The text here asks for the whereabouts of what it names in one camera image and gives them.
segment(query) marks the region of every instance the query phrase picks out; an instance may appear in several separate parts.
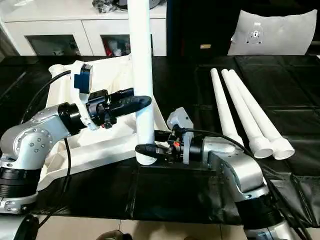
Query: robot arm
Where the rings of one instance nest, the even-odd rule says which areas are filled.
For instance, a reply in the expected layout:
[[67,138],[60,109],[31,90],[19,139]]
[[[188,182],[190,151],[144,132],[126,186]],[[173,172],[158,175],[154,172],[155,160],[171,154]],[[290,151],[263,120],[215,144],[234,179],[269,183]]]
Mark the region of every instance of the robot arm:
[[218,166],[248,239],[295,240],[288,223],[273,203],[260,166],[251,156],[221,137],[206,136],[198,139],[190,135],[191,132],[186,137],[184,128],[192,128],[193,124],[182,107],[170,114],[167,124],[172,132],[156,131],[155,140],[167,142],[169,148],[142,144],[135,150],[151,157],[163,156],[167,161],[198,161],[209,169]]
[[[94,92],[86,103],[97,126],[112,127],[117,117],[151,103],[148,96],[133,96],[133,89],[108,95]],[[63,103],[41,110],[29,121],[8,129],[0,141],[0,213],[23,214],[37,197],[37,186],[46,156],[61,139],[79,133],[85,125],[76,104]]]

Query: black table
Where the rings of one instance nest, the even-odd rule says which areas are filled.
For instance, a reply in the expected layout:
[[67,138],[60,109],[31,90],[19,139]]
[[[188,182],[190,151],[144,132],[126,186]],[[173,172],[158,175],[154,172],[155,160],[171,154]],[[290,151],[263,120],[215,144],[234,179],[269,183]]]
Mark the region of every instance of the black table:
[[[53,64],[103,57],[11,57],[0,63],[0,134],[18,124]],[[296,153],[260,160],[266,175],[306,226],[320,225],[320,60],[315,56],[225,56],[204,63],[153,57],[153,90],[163,117],[184,107],[196,129],[221,132],[210,69],[235,69]],[[47,94],[38,109],[45,106]],[[239,134],[248,144],[230,104]],[[35,214],[47,214],[63,178],[39,193]],[[227,186],[215,171],[197,165],[135,158],[72,175],[56,213],[63,216],[192,223],[241,224]]]

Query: glass cabinet door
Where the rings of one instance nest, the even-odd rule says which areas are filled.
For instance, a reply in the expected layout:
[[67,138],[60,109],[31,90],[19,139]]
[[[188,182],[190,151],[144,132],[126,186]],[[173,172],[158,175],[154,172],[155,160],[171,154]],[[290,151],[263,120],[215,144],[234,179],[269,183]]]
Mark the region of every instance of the glass cabinet door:
[[[127,19],[83,20],[83,27],[94,56],[124,56],[131,52],[130,29]],[[166,20],[150,20],[151,53],[167,53]]]
[[109,57],[125,56],[131,53],[129,34],[100,35],[104,47],[105,55]]
[[29,35],[25,37],[38,56],[80,55],[73,35]]
[[6,22],[5,26],[22,56],[93,55],[81,20]]

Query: white pvc pipe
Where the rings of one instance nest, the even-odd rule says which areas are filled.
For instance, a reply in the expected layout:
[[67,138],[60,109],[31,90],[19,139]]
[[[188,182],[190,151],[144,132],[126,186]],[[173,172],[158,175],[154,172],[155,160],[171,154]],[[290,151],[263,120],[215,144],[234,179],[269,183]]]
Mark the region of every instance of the white pvc pipe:
[[249,146],[253,155],[258,159],[269,157],[273,154],[271,143],[263,136],[254,117],[251,115],[245,101],[238,91],[238,88],[235,84],[236,81],[233,79],[234,76],[229,74],[228,70],[226,69],[223,69],[221,73],[245,133],[249,139]]
[[295,153],[295,150],[289,141],[281,136],[275,125],[270,121],[269,117],[249,92],[237,73],[234,70],[230,70],[229,74],[233,75],[233,79],[236,81],[235,84],[263,135],[271,142],[274,151],[273,157],[277,160],[291,157]]
[[238,135],[234,120],[232,118],[232,115],[229,109],[226,95],[220,81],[218,71],[217,69],[212,68],[210,73],[211,73],[214,96],[215,96],[216,106],[218,108],[222,133],[227,137],[237,141],[243,146],[244,142],[242,141],[242,138]]
[[[128,0],[130,47],[135,96],[153,96],[151,64],[151,32],[149,0]],[[154,110],[152,104],[136,113],[138,144],[152,144],[155,141]],[[156,161],[136,152],[136,160],[142,165]]]

